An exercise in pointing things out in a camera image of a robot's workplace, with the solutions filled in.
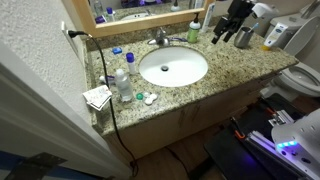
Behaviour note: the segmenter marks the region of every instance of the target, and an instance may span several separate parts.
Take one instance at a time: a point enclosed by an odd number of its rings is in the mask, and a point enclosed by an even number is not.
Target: soap dispenser
[[[178,0],[174,1],[173,6],[171,6],[171,11],[172,12],[180,11],[180,6],[178,5]]]
[[[195,13],[196,17],[194,20],[190,23],[189,25],[189,31],[188,31],[188,36],[187,40],[189,43],[196,43],[198,40],[198,33],[201,28],[201,24],[199,23],[199,13]]]

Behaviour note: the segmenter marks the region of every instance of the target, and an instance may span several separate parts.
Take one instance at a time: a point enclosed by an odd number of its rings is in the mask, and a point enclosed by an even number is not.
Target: mirror
[[[189,9],[189,10],[164,13],[159,15],[157,14],[152,16],[145,16],[141,18],[123,20],[123,21],[96,24],[95,18],[93,16],[92,9],[88,3],[88,0],[72,0],[72,4],[83,26],[83,30],[91,34],[93,37],[110,36],[110,35],[132,32],[132,31],[137,31],[142,29],[149,29],[153,27],[161,27],[161,26],[180,23],[180,22],[186,22],[186,21],[190,22],[195,17],[194,13],[199,13],[199,18],[204,18],[209,4],[213,2],[214,0],[203,0],[203,7],[197,8],[197,9]],[[139,7],[118,9],[115,11],[126,10],[126,9],[137,9],[137,8]]]
[[[96,24],[202,8],[203,0],[88,0]]]

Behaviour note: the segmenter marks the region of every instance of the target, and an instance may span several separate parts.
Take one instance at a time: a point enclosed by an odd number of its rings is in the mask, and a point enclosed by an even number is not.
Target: bathroom vanity
[[[120,102],[116,88],[111,86],[120,135],[136,158],[241,112],[256,101],[259,91],[282,69],[298,63],[296,58],[281,49],[261,50],[264,40],[258,35],[252,37],[250,47],[238,49],[233,45],[234,37],[228,43],[219,41],[213,45],[211,32],[209,30],[208,33],[199,34],[199,41],[195,44],[178,41],[171,43],[172,46],[193,49],[205,57],[208,72],[199,81],[169,88],[153,85],[140,74],[130,76],[134,95],[140,92],[158,95],[158,99],[150,106],[137,99],[130,103]],[[186,32],[170,37],[186,37]],[[145,55],[159,48],[157,45],[148,45],[149,40],[121,45],[123,52],[118,55],[112,54],[112,48],[104,49],[109,74],[114,74],[118,68],[127,70],[127,52],[134,53],[138,66]],[[88,52],[87,56],[87,74],[90,76],[88,85],[94,88],[100,85],[98,78],[103,75],[101,59],[97,50]],[[109,108],[106,107],[102,112],[94,111],[92,124],[113,152],[129,164],[131,157],[114,133]]]

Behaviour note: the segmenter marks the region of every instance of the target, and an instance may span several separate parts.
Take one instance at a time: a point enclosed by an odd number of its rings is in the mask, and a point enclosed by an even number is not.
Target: sink basin
[[[146,16],[150,16],[150,15],[148,15],[148,13],[137,13],[137,14],[132,14],[132,15],[126,16],[126,17],[122,18],[121,21],[122,20],[142,18],[142,17],[146,17]]]
[[[147,54],[139,72],[148,82],[164,87],[181,87],[199,81],[208,71],[205,58],[192,49],[161,48]]]

